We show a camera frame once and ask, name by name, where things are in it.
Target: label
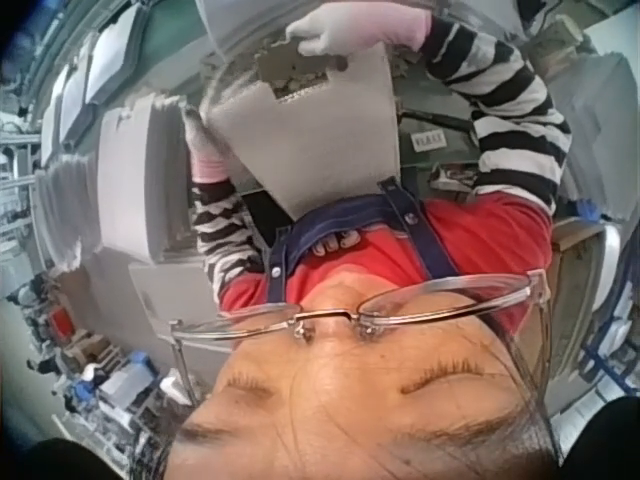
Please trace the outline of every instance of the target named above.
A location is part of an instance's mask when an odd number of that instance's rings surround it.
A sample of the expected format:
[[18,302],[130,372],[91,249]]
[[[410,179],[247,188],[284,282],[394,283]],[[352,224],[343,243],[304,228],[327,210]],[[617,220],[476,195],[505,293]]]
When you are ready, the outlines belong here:
[[442,129],[411,134],[413,149],[416,152],[429,152],[447,146],[447,137]]

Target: eyeglasses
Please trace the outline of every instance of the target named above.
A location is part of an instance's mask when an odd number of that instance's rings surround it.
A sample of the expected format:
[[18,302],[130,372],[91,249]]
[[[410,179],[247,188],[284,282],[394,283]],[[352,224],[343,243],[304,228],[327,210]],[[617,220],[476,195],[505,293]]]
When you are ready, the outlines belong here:
[[[453,308],[433,310],[438,294],[455,295]],[[197,403],[183,354],[183,343],[242,341],[286,330],[295,338],[313,340],[315,324],[326,318],[343,317],[363,338],[373,338],[388,329],[439,323],[470,316],[489,314],[499,317],[509,307],[522,306],[525,315],[530,305],[545,308],[550,297],[544,271],[528,275],[469,275],[432,280],[401,288],[366,300],[354,312],[344,309],[303,312],[292,304],[270,304],[220,314],[212,321],[185,325],[171,324],[172,348],[178,371],[191,402]]]

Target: striped sleeve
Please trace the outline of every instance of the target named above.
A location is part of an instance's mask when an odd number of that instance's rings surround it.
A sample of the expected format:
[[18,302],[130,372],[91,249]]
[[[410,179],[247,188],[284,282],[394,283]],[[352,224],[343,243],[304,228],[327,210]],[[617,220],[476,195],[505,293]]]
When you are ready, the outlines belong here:
[[471,103],[482,152],[475,194],[510,193],[552,214],[571,131],[529,62],[504,42],[436,17],[422,52],[429,74]]
[[198,251],[205,257],[205,271],[214,298],[244,273],[264,273],[264,265],[253,233],[249,212],[230,181],[196,184],[194,187]]

